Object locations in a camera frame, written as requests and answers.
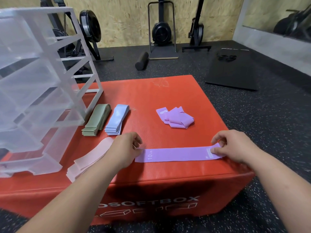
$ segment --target speckled rubber flooring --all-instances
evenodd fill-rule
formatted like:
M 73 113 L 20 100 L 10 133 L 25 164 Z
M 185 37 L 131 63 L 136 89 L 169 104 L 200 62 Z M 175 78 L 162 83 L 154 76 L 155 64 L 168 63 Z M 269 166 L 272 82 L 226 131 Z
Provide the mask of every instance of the speckled rubber flooring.
M 311 181 L 311 77 L 259 53 L 252 56 L 258 91 L 204 83 L 211 59 L 220 47 L 241 47 L 233 41 L 213 42 L 212 50 L 180 52 L 176 60 L 150 61 L 145 71 L 134 64 L 148 46 L 101 49 L 115 61 L 95 63 L 102 81 L 192 74 L 229 129 L 246 132 L 266 152 Z M 15 232 L 26 219 L 0 211 L 0 231 Z M 89 232 L 286 232 L 257 178 L 222 211 L 210 216 L 180 216 L 158 221 L 92 226 Z

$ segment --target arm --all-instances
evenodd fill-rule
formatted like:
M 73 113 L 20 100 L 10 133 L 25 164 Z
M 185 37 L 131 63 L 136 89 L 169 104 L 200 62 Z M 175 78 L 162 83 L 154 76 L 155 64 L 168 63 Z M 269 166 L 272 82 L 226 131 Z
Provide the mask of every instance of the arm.
M 311 184 L 273 156 L 259 149 L 243 132 L 220 131 L 212 139 L 221 148 L 212 153 L 227 155 L 254 170 L 289 232 L 310 232 Z
M 135 132 L 117 136 L 103 158 L 17 232 L 87 232 L 113 177 L 140 154 L 140 150 L 136 149 L 139 144 L 142 144 L 142 140 Z

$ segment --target hand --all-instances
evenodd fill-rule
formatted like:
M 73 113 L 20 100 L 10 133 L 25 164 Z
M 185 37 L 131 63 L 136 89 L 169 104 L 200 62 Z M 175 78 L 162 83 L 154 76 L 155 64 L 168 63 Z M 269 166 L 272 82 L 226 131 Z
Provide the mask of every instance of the hand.
M 218 132 L 211 142 L 215 144 L 217 141 L 221 147 L 212 148 L 211 152 L 226 155 L 239 163 L 247 163 L 251 156 L 263 152 L 245 133 L 236 130 Z
M 136 132 L 129 132 L 117 136 L 105 156 L 118 162 L 120 168 L 129 166 L 139 156 L 142 149 L 137 149 L 142 139 Z

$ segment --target forearm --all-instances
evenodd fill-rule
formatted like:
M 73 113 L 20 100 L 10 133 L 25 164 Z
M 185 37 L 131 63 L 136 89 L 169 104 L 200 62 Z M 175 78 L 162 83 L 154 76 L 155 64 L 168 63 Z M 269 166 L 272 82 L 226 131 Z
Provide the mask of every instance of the forearm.
M 87 232 L 99 203 L 118 165 L 103 157 L 61 192 L 18 233 L 70 233 Z
M 309 232 L 311 184 L 263 151 L 246 163 L 255 171 L 287 230 Z

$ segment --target lavender resistance band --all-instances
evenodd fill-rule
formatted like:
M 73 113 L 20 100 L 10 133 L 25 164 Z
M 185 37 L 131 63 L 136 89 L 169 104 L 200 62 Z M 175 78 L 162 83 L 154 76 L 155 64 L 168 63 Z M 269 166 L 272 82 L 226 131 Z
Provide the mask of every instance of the lavender resistance band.
M 212 146 L 189 148 L 144 149 L 143 153 L 135 158 L 135 162 L 168 162 L 168 161 L 196 161 L 219 159 L 221 156 L 211 153 L 211 148 L 220 147 L 218 143 Z

